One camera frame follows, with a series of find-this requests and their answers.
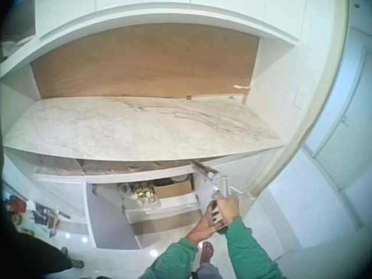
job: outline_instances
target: white cabinet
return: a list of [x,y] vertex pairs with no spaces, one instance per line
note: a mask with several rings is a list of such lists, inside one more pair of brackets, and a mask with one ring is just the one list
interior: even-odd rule
[[38,38],[79,17],[95,11],[96,0],[35,0],[35,27]]
[[266,0],[263,21],[299,38],[306,0]]
[[146,3],[184,3],[189,4],[189,0],[97,0],[97,9],[109,9],[117,6],[127,6],[133,4]]
[[191,3],[229,10],[258,20],[263,19],[265,8],[265,0],[191,0]]

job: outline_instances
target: green shirt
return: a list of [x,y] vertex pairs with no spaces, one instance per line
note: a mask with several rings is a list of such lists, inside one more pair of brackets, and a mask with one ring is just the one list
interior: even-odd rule
[[[226,232],[228,255],[237,279],[285,278],[275,262],[252,236],[252,230],[245,227],[237,217]],[[141,279],[187,279],[191,274],[198,248],[183,238],[168,247],[148,268]]]

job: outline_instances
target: marble countertop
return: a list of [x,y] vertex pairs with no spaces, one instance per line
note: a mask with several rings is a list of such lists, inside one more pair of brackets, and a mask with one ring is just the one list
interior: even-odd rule
[[234,102],[75,97],[37,101],[4,145],[76,159],[152,161],[253,152],[282,141]]

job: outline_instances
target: open cabinet door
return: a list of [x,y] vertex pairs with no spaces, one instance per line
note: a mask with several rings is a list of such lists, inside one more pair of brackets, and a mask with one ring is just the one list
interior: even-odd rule
[[134,232],[122,210],[93,192],[91,184],[84,193],[85,215],[91,243],[103,249],[139,249]]

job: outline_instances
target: foot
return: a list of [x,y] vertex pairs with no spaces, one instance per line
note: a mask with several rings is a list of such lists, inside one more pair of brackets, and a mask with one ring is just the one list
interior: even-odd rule
[[62,247],[60,249],[60,252],[65,256],[67,257],[67,254],[69,253],[69,251],[67,250],[67,247]]
[[200,264],[209,263],[210,259],[213,256],[213,252],[214,252],[214,249],[213,249],[212,243],[210,243],[209,241],[205,241],[203,243],[202,255],[201,255],[201,258],[200,258]]
[[84,267],[84,262],[82,260],[71,260],[72,266],[77,269],[82,269]]

